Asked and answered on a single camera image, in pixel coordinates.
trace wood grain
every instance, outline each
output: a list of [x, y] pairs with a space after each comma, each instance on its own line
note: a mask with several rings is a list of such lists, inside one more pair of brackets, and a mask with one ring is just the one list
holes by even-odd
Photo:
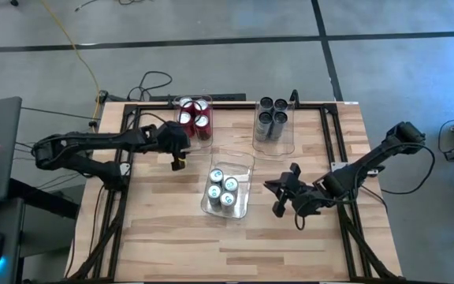
[[[367, 153], [369, 142], [359, 105], [338, 103], [340, 123], [350, 161]], [[117, 133], [123, 103], [107, 103], [101, 133]], [[172, 119], [173, 112], [152, 113]], [[136, 154], [125, 213], [117, 281], [318, 281], [347, 280], [348, 272], [335, 208], [309, 216], [306, 229], [298, 231], [294, 211], [288, 205], [283, 218], [271, 207], [274, 195], [262, 183], [278, 178], [290, 163], [299, 163], [306, 182], [329, 170], [322, 125], [316, 110], [295, 112], [295, 151], [286, 156], [267, 157], [253, 150], [253, 112], [216, 110], [212, 153], [242, 151], [255, 157], [248, 213], [244, 219], [220, 219], [204, 213], [200, 206], [211, 155], [190, 155], [186, 169], [172, 172], [169, 155]], [[142, 125], [160, 121], [144, 116]], [[339, 161], [337, 140], [334, 155]], [[94, 159], [109, 161], [115, 151], [96, 151]], [[87, 182], [76, 224], [76, 251], [72, 271], [87, 258], [94, 207], [101, 181]], [[378, 181], [368, 188], [380, 193]], [[104, 192], [98, 209], [95, 235], [99, 233]], [[383, 206], [364, 192], [359, 194], [359, 211], [366, 240], [392, 272], [400, 274], [388, 218]], [[107, 272], [110, 245], [106, 248], [102, 273]], [[357, 271], [360, 270], [357, 260]]]

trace gray concrete floor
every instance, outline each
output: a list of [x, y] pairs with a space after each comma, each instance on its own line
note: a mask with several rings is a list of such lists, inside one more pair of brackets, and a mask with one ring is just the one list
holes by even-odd
[[[119, 43], [260, 36], [316, 36], [309, 0], [154, 0], [119, 6], [99, 0], [49, 0], [77, 43]], [[454, 0], [321, 0], [328, 35], [454, 32]], [[13, 7], [0, 0], [0, 47], [68, 44], [38, 1]], [[442, 122], [454, 118], [454, 37], [330, 42], [344, 100], [358, 101], [372, 146], [399, 121], [412, 121], [437, 152]], [[101, 88], [118, 95], [143, 73], [161, 70], [174, 82], [154, 95], [246, 92], [248, 99], [287, 96], [334, 100], [320, 42], [83, 50]], [[152, 77], [149, 85], [161, 80]], [[90, 116], [94, 85], [72, 51], [0, 53], [0, 98], [18, 95], [27, 107]], [[36, 121], [46, 121], [37, 125]], [[24, 111], [18, 140], [82, 131], [87, 121]], [[443, 141], [454, 146], [454, 134]], [[454, 163], [436, 153], [433, 175], [410, 196], [384, 194], [400, 264], [413, 280], [454, 282]], [[421, 154], [386, 163], [381, 186], [403, 191], [428, 167]], [[64, 172], [42, 172], [17, 160], [13, 176], [38, 185]], [[82, 180], [65, 185], [78, 185]], [[68, 250], [26, 260], [24, 277], [62, 276]]]

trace can lid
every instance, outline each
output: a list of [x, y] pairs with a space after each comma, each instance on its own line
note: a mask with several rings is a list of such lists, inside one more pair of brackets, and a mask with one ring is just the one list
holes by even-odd
[[180, 122], [181, 124], [187, 124], [190, 122], [191, 119], [192, 116], [188, 112], [182, 111], [180, 114], [180, 118], [178, 119], [178, 122]]
[[221, 194], [221, 189], [218, 185], [212, 185], [208, 189], [208, 196], [212, 198], [218, 198]]
[[277, 99], [275, 102], [274, 102], [274, 108], [276, 110], [286, 110], [288, 107], [288, 103], [286, 100], [284, 99]]
[[270, 124], [273, 122], [273, 117], [271, 117], [270, 113], [262, 112], [259, 114], [259, 121], [263, 124]]
[[197, 125], [198, 127], [204, 127], [204, 126], [208, 125], [208, 122], [210, 122], [210, 120], [208, 119], [208, 117], [206, 115], [200, 115], [195, 120], [195, 125]]
[[198, 99], [194, 102], [194, 108], [196, 110], [205, 110], [208, 108], [208, 102], [205, 99]]
[[230, 192], [224, 192], [220, 196], [220, 202], [224, 204], [225, 206], [230, 206], [233, 205], [236, 202], [236, 199], [234, 198], [234, 195]]
[[229, 177], [224, 182], [225, 190], [235, 191], [237, 189], [237, 180], [234, 177]]
[[224, 179], [224, 173], [222, 173], [221, 170], [213, 169], [210, 172], [210, 180], [211, 181], [218, 182], [218, 181], [221, 181], [222, 179]]
[[266, 109], [273, 107], [273, 99], [271, 99], [270, 97], [261, 98], [260, 106], [262, 106], [263, 108], [266, 108]]
[[192, 101], [192, 99], [189, 98], [189, 97], [181, 98], [180, 99], [180, 107], [184, 107], [186, 103], [191, 102], [191, 101]]
[[274, 115], [274, 120], [275, 120], [275, 122], [277, 122], [277, 123], [285, 123], [285, 122], [288, 120], [288, 116], [287, 116], [286, 113], [277, 112], [277, 113]]

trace clear plastic bin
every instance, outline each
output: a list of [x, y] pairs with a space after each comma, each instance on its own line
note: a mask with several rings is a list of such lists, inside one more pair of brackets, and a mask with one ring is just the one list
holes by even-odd
[[[293, 101], [285, 102], [288, 105], [286, 110], [282, 111], [284, 114], [277, 114], [274, 108], [268, 110], [261, 106], [259, 101], [255, 103], [252, 145], [256, 151], [264, 155], [287, 155], [292, 154], [295, 150], [293, 140], [295, 103]], [[286, 118], [285, 123], [279, 123], [283, 121], [282, 118]]]
[[174, 99], [175, 121], [180, 123], [181, 117], [185, 132], [190, 137], [190, 148], [186, 151], [209, 152], [213, 143], [212, 102], [208, 95], [186, 95]]
[[[203, 199], [201, 200], [201, 208], [206, 213], [224, 218], [241, 219], [247, 213], [248, 198], [250, 197], [251, 176], [255, 159], [252, 155], [230, 150], [220, 150], [219, 153], [213, 154], [211, 166], [207, 173], [206, 188], [204, 190]], [[226, 178], [235, 178], [238, 181], [235, 204], [231, 210], [222, 209], [220, 204], [211, 204], [207, 195], [207, 190], [212, 185], [209, 173], [213, 169], [219, 169], [223, 172], [223, 180]]]

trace yellow cable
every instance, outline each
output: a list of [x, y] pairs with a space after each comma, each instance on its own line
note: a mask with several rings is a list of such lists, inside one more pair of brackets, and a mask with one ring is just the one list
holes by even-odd
[[96, 91], [96, 103], [95, 103], [95, 110], [94, 110], [94, 114], [92, 115], [92, 120], [94, 121], [95, 120], [95, 117], [97, 116], [98, 114], [98, 109], [99, 109], [99, 84], [98, 84], [98, 81], [95, 79], [95, 76], [94, 76], [94, 73], [92, 72], [92, 69], [91, 67], [89, 67], [89, 65], [85, 62], [85, 60], [81, 57], [80, 55], [80, 52], [78, 52], [77, 48], [76, 48], [76, 44], [73, 42], [73, 40], [71, 39], [71, 37], [69, 37], [69, 34], [68, 32], [65, 30], [64, 26], [62, 25], [62, 22], [57, 18], [57, 16], [55, 16], [54, 12], [52, 12], [52, 10], [50, 9], [50, 7], [48, 6], [47, 2], [45, 0], [39, 0], [43, 6], [45, 7], [45, 9], [47, 9], [48, 13], [54, 18], [54, 21], [55, 23], [59, 26], [59, 28], [61, 28], [62, 32], [64, 32], [64, 35], [68, 38], [69, 40], [69, 43], [71, 43], [71, 46], [73, 47], [73, 49], [75, 50], [75, 53], [76, 53], [76, 56], [78, 57], [78, 59], [80, 59], [80, 61], [85, 65], [85, 67], [87, 67], [88, 69], [88, 72], [91, 74], [92, 76], [92, 80], [94, 80], [94, 84], [95, 84], [95, 91]]

